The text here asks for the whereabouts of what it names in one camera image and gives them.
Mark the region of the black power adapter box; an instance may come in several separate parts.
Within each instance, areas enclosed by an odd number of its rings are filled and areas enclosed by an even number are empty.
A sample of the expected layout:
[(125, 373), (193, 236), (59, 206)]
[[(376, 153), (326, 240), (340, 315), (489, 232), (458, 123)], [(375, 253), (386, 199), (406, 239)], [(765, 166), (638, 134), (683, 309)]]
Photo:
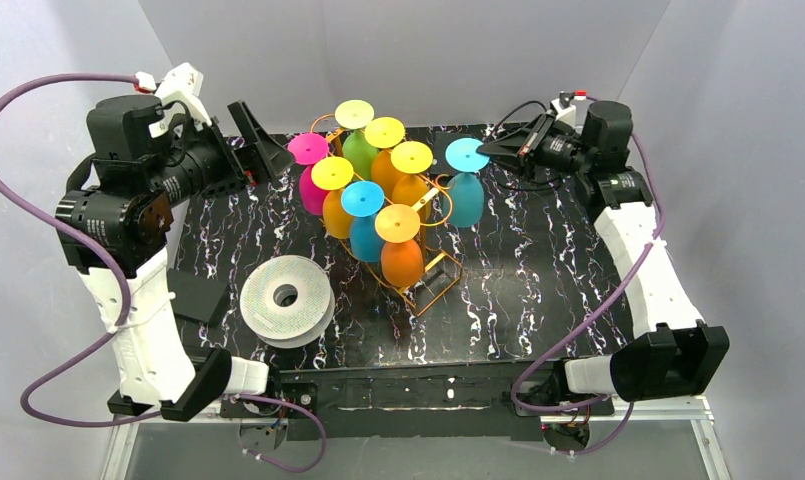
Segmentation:
[(448, 164), (446, 160), (446, 150), (448, 146), (459, 138), (457, 133), (437, 132), (434, 135), (433, 153), (434, 153), (434, 166), (432, 171), (435, 174), (449, 174), (455, 173), (455, 170)]

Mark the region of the yellow-orange wine glass front left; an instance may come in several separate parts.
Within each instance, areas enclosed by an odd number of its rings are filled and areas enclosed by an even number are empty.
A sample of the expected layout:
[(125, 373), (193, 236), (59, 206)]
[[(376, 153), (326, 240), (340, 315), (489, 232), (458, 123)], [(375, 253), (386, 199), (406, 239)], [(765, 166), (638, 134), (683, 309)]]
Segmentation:
[(322, 217), (328, 234), (336, 239), (345, 240), (350, 236), (354, 217), (344, 210), (342, 194), (353, 178), (353, 165), (340, 156), (326, 157), (312, 169), (313, 183), (327, 191), (322, 205)]

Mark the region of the teal wine glass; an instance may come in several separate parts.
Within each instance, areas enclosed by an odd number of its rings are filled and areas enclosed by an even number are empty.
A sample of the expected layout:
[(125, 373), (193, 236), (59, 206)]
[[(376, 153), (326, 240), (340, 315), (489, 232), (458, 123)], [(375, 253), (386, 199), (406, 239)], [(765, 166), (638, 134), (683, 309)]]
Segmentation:
[(444, 159), (453, 176), (447, 183), (453, 202), (448, 222), (458, 228), (472, 227), (484, 211), (485, 193), (479, 172), (488, 165), (489, 157), (479, 153), (481, 140), (450, 135), (444, 150)]

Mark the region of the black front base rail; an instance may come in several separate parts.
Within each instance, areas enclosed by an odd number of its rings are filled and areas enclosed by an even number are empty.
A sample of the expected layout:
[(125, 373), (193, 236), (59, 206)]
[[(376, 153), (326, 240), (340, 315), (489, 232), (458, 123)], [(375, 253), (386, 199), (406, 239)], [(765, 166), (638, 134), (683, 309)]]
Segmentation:
[(525, 361), (278, 370), (273, 392), (310, 410), (328, 438), (542, 437), (510, 388)]

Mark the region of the magenta wine glass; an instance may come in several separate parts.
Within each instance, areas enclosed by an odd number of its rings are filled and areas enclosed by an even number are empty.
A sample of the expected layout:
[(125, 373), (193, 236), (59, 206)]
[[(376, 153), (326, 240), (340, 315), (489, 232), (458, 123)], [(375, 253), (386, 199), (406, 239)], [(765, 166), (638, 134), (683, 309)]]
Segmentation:
[(321, 216), (328, 191), (315, 184), (312, 173), (315, 165), (328, 156), (328, 142), (321, 134), (307, 132), (295, 136), (287, 149), (294, 156), (295, 163), (305, 167), (299, 179), (299, 194), (304, 208), (312, 215)]

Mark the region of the yellow-orange wine glass right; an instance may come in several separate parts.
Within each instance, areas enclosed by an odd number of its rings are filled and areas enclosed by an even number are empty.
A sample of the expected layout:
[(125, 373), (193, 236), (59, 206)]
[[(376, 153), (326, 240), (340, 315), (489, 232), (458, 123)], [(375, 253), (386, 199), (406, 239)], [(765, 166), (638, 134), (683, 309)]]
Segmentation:
[(420, 174), (432, 165), (433, 154), (428, 145), (419, 141), (403, 141), (391, 152), (392, 166), (402, 173), (391, 192), (395, 204), (416, 206), (431, 187)]

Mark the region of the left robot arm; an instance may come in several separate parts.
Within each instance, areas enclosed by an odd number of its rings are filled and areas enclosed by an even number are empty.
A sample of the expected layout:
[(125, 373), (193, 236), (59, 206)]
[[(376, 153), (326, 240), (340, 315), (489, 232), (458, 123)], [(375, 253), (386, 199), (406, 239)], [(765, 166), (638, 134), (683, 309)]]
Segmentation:
[(185, 100), (125, 95), (100, 101), (87, 115), (94, 146), (87, 164), (98, 182), (71, 176), (56, 218), (67, 262), (93, 295), (120, 373), (112, 413), (188, 421), (214, 400), (261, 394), (266, 365), (221, 347), (181, 343), (167, 279), (172, 209), (191, 197), (224, 197), (277, 184), (293, 155), (257, 121), (247, 104), (228, 107), (243, 144), (230, 145), (216, 120), (196, 121)]

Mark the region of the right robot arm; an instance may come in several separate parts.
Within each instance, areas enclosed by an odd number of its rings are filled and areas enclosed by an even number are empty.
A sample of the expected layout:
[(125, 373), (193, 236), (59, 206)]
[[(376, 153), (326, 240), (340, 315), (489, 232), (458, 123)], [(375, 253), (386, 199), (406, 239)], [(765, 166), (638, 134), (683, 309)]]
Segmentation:
[(631, 109), (617, 101), (589, 104), (576, 125), (577, 94), (553, 100), (544, 113), (517, 130), (480, 145), (478, 153), (506, 170), (530, 179), (543, 167), (572, 176), (588, 221), (614, 261), (620, 283), (579, 328), (590, 327), (625, 297), (633, 339), (610, 355), (560, 359), (543, 405), (527, 404), (520, 391), (512, 401), (533, 412), (590, 405), (605, 396), (628, 402), (705, 392), (729, 351), (721, 326), (708, 325), (687, 296), (661, 238), (664, 216), (648, 175), (628, 166), (633, 133)]

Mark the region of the blue wine glass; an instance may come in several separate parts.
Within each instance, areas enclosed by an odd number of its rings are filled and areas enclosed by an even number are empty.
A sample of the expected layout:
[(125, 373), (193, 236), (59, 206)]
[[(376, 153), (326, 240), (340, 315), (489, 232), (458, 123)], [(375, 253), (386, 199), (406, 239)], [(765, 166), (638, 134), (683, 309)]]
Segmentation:
[(385, 241), (378, 235), (375, 221), (385, 202), (382, 188), (372, 181), (356, 181), (342, 194), (341, 205), (354, 220), (349, 240), (356, 259), (369, 263), (380, 261)]

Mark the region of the orange wine glass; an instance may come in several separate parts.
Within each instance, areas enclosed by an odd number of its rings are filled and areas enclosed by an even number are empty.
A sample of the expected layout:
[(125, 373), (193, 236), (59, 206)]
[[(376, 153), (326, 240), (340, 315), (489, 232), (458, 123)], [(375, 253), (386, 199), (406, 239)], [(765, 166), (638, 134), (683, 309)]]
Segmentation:
[(424, 274), (423, 254), (415, 240), (420, 226), (419, 214), (408, 205), (393, 204), (377, 214), (375, 229), (385, 241), (381, 269), (385, 280), (394, 287), (409, 287)]

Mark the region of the white perforated filament spool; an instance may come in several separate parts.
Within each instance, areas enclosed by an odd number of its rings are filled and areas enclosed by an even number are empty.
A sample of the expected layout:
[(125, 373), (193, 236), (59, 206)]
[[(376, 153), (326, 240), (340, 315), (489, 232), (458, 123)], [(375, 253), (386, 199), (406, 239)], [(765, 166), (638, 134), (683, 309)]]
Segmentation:
[(239, 304), (245, 324), (260, 340), (294, 349), (322, 336), (333, 317), (335, 296), (327, 273), (317, 263), (283, 255), (252, 271)]

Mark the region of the yellow-orange wine glass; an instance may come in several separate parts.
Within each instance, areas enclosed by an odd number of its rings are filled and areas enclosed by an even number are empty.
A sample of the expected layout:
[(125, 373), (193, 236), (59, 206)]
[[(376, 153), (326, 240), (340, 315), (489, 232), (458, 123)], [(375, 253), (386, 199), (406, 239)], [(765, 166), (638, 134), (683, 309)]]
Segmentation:
[(395, 204), (416, 206), (431, 187), (420, 174), (432, 165), (433, 154), (428, 145), (419, 141), (403, 141), (391, 152), (392, 166), (402, 173), (391, 192)]
[(405, 127), (400, 120), (385, 116), (369, 122), (364, 133), (367, 142), (378, 150), (370, 169), (371, 179), (382, 188), (384, 196), (390, 199), (394, 187), (403, 176), (393, 166), (391, 152), (404, 140)]
[(322, 217), (328, 234), (336, 239), (345, 240), (350, 236), (354, 217), (344, 210), (342, 194), (353, 178), (353, 165), (340, 156), (326, 157), (312, 169), (313, 183), (327, 191), (322, 205)]

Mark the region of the green wine glass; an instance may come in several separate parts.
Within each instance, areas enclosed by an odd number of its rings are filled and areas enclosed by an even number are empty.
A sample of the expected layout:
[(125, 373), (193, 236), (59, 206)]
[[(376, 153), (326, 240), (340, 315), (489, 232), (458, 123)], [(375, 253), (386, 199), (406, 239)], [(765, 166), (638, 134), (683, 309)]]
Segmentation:
[(353, 165), (355, 173), (364, 180), (371, 179), (371, 167), (378, 154), (365, 137), (366, 126), (374, 119), (374, 108), (365, 100), (342, 102), (334, 112), (337, 124), (349, 132), (343, 142), (343, 156)]

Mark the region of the yellow-orange wine glass back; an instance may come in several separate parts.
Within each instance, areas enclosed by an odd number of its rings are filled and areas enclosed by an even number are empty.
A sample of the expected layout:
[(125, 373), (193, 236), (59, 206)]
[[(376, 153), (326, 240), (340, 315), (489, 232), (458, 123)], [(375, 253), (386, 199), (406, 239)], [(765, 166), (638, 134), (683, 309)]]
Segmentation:
[(378, 150), (370, 169), (371, 179), (382, 188), (384, 196), (390, 199), (394, 187), (403, 176), (393, 166), (391, 152), (404, 140), (405, 127), (400, 120), (385, 116), (369, 122), (364, 133), (367, 142)]

